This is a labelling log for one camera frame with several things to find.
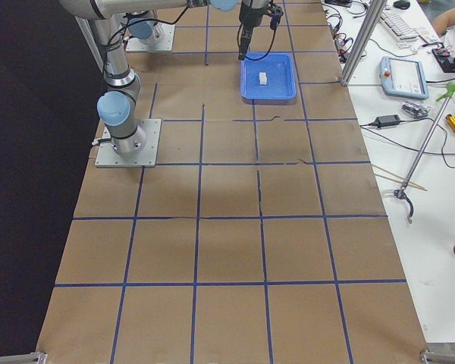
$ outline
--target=dark background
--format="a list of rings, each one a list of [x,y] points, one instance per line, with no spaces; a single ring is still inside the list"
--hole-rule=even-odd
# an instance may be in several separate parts
[[[83,35],[58,1],[0,0],[0,356],[36,349],[100,89]]]

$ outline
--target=metal base plate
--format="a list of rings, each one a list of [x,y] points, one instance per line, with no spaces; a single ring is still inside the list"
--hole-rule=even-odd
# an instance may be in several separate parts
[[[137,38],[128,41],[126,51],[129,53],[160,53],[172,52],[174,46],[175,25],[162,24],[164,37],[160,42],[151,45],[141,43]]]
[[[110,143],[99,145],[96,167],[99,168],[129,168],[129,167],[155,167],[157,162],[158,141],[162,120],[160,119],[137,119],[138,127],[141,127],[146,135],[145,145],[139,151],[119,155]],[[102,138],[109,138],[108,129],[105,128]]]

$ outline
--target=tablet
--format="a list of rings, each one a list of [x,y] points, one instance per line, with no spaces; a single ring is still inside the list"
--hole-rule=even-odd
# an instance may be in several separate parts
[[[419,100],[429,97],[420,61],[383,57],[379,68],[382,89],[386,95]]]

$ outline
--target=power adapter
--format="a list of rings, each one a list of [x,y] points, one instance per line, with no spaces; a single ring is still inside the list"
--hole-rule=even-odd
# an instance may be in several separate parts
[[[383,127],[395,127],[401,123],[401,119],[398,115],[385,115],[378,116],[371,124],[368,124],[371,127],[377,127],[381,129]]]

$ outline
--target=white keyboard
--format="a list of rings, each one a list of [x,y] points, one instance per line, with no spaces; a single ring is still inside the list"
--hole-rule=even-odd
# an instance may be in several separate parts
[[[418,33],[394,11],[384,10],[381,13],[380,21],[397,42],[408,43],[415,42],[418,39]]]

